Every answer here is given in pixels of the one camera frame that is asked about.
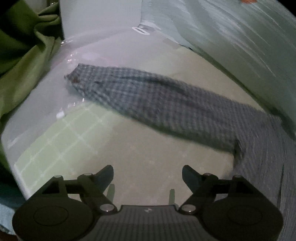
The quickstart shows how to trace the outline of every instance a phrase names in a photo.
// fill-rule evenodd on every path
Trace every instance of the checkered cloth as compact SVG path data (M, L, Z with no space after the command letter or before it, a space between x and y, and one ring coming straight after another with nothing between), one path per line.
M244 176L284 216L279 240L296 240L296 148L280 118L166 76L79 64L66 76L84 97L148 125L234 152Z

